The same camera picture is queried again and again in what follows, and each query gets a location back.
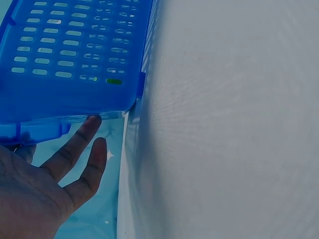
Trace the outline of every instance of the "basket handle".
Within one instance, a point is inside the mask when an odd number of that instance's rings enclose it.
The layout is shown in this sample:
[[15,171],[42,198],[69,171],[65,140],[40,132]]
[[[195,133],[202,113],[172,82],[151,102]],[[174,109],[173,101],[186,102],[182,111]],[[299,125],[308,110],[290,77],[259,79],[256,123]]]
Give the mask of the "basket handle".
[[4,15],[3,21],[0,25],[0,44],[2,42],[2,39],[3,39],[3,36],[4,36],[4,33],[5,33],[7,26],[8,25],[12,25],[12,26],[16,25],[15,20],[12,18],[12,14],[13,14],[15,7],[17,6],[19,1],[20,0],[12,0],[6,14]]

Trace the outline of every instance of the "white wall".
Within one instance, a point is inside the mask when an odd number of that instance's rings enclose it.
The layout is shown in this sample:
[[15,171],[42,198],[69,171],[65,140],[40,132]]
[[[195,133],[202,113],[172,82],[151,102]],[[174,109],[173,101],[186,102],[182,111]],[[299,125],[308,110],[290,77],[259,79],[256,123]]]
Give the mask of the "white wall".
[[163,0],[161,19],[119,238],[319,238],[319,2]]

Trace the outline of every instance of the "fingertip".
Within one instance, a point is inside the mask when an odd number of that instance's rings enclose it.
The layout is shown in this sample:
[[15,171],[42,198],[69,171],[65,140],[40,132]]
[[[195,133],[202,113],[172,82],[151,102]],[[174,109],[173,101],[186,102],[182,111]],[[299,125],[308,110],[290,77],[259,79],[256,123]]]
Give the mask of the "fingertip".
[[99,115],[92,115],[92,116],[88,116],[85,120],[85,123],[93,123],[93,122],[101,124],[102,118]]
[[95,140],[94,142],[95,144],[99,145],[99,146],[106,146],[106,139],[103,137],[99,137]]

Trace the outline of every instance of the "basket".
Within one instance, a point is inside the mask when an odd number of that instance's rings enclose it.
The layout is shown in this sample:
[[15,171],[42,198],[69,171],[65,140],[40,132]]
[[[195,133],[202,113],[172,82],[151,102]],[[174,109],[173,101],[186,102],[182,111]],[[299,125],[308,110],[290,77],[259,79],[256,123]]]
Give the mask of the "basket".
[[54,131],[39,142],[87,115],[126,113],[143,94],[152,3],[13,0],[0,27],[0,142],[8,125],[9,143],[26,143],[21,125]]

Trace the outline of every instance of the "human hand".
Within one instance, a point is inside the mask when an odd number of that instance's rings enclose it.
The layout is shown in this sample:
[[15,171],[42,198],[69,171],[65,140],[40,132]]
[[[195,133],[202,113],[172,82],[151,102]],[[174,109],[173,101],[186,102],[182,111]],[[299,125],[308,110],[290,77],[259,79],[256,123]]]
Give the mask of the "human hand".
[[89,117],[75,135],[40,167],[30,165],[35,146],[15,152],[0,146],[0,239],[52,239],[58,228],[97,192],[106,167],[103,138],[95,140],[81,177],[61,188],[101,125]]

